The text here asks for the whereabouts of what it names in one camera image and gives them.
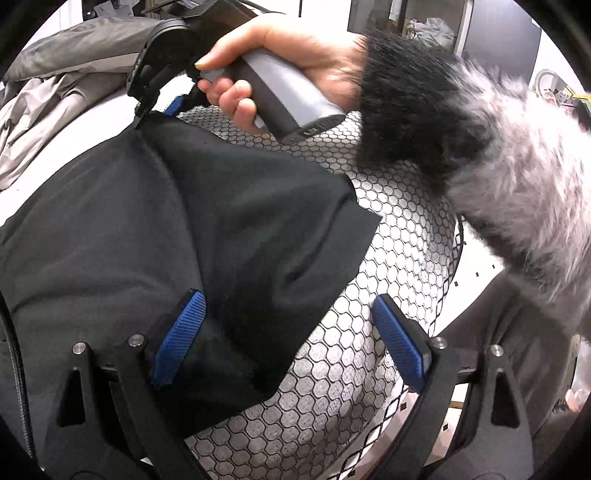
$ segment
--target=blue clamp pad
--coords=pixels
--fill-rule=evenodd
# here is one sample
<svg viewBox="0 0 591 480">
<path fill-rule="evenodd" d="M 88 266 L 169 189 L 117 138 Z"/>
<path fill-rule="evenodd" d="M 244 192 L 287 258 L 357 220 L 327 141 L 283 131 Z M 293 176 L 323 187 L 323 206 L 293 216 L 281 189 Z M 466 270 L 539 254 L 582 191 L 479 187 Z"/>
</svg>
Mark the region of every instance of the blue clamp pad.
<svg viewBox="0 0 591 480">
<path fill-rule="evenodd" d="M 166 334 L 154 355 L 152 385 L 170 385 L 205 318 L 206 302 L 203 292 L 196 292 Z"/>
<path fill-rule="evenodd" d="M 178 113 L 181 111 L 181 106 L 183 104 L 183 95 L 176 97 L 173 102 L 167 107 L 164 111 L 164 115 L 170 116 L 177 116 Z"/>
<path fill-rule="evenodd" d="M 406 318 L 389 295 L 374 300 L 372 317 L 404 383 L 420 393 L 431 365 L 427 334 L 417 322 Z"/>
</svg>

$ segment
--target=silver screw head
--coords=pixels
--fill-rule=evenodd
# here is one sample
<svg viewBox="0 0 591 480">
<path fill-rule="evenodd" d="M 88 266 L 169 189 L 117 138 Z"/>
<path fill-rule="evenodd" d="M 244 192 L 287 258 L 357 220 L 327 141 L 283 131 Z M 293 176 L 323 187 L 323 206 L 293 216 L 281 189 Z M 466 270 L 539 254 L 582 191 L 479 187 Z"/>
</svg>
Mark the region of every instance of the silver screw head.
<svg viewBox="0 0 591 480">
<path fill-rule="evenodd" d="M 443 350 L 447 348 L 447 340 L 443 337 L 434 337 L 431 339 L 431 345 L 437 350 Z"/>
<path fill-rule="evenodd" d="M 491 353 L 494 356 L 501 356 L 505 352 L 503 351 L 503 347 L 501 345 L 491 345 Z"/>
<path fill-rule="evenodd" d="M 129 340 L 127 340 L 129 346 L 141 346 L 144 343 L 144 335 L 140 333 L 134 333 Z"/>
<path fill-rule="evenodd" d="M 76 355 L 80 355 L 84 352 L 84 350 L 86 350 L 86 344 L 84 342 L 75 343 L 72 347 L 72 352 L 74 352 Z"/>
</svg>

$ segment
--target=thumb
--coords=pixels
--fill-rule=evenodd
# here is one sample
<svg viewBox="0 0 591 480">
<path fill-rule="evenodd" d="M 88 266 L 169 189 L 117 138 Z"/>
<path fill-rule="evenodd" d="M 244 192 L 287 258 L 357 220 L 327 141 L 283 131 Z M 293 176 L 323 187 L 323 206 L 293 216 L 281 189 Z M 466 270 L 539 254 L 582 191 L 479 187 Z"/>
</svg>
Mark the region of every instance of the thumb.
<svg viewBox="0 0 591 480">
<path fill-rule="evenodd" d="M 260 15 L 240 25 L 220 38 L 205 56 L 195 63 L 199 70 L 221 69 L 230 65 L 240 55 L 262 47 L 276 17 L 281 14 Z"/>
</svg>

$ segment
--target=finger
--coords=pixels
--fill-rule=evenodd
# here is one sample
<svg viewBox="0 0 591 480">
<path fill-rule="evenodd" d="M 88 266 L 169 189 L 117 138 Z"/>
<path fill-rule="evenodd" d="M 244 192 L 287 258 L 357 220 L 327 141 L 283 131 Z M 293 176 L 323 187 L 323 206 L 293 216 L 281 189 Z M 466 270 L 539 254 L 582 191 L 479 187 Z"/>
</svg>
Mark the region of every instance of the finger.
<svg viewBox="0 0 591 480">
<path fill-rule="evenodd" d="M 232 88 L 232 85 L 234 85 L 234 82 L 231 79 L 226 77 L 218 78 L 206 93 L 209 103 L 219 105 L 220 96 Z"/>
<path fill-rule="evenodd" d="M 213 83 L 208 80 L 201 79 L 197 82 L 197 88 L 199 88 L 199 90 L 201 90 L 203 93 L 207 93 L 212 85 Z"/>
<path fill-rule="evenodd" d="M 199 70 L 220 69 L 230 65 L 243 53 L 262 47 L 273 22 L 279 17 L 283 18 L 285 15 L 259 15 L 235 28 L 220 38 L 209 53 L 195 63 L 195 66 Z"/>
<path fill-rule="evenodd" d="M 251 135 L 260 133 L 260 130 L 254 126 L 256 116 L 255 102 L 250 98 L 243 98 L 238 102 L 236 113 L 232 120 L 236 126 Z"/>
<path fill-rule="evenodd" d="M 232 88 L 223 93 L 219 99 L 219 106 L 228 117 L 233 118 L 240 100 L 252 95 L 251 84 L 246 80 L 238 80 Z"/>
</svg>

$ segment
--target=black fabric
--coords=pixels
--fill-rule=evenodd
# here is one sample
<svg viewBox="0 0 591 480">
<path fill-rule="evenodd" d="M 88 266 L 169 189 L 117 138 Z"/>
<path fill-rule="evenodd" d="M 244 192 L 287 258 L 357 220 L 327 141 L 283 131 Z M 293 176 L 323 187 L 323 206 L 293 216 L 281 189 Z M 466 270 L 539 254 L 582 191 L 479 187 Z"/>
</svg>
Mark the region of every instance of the black fabric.
<svg viewBox="0 0 591 480">
<path fill-rule="evenodd" d="M 442 48 L 381 32 L 369 36 L 366 46 L 358 159 L 413 160 L 430 187 L 443 192 L 449 177 L 476 161 L 491 140 L 454 104 L 460 60 Z"/>
<path fill-rule="evenodd" d="M 156 113 L 77 157 L 0 229 L 38 450 L 72 345 L 147 333 L 190 288 L 204 290 L 206 319 L 159 393 L 177 428 L 272 396 L 378 220 L 346 177 Z"/>
</svg>

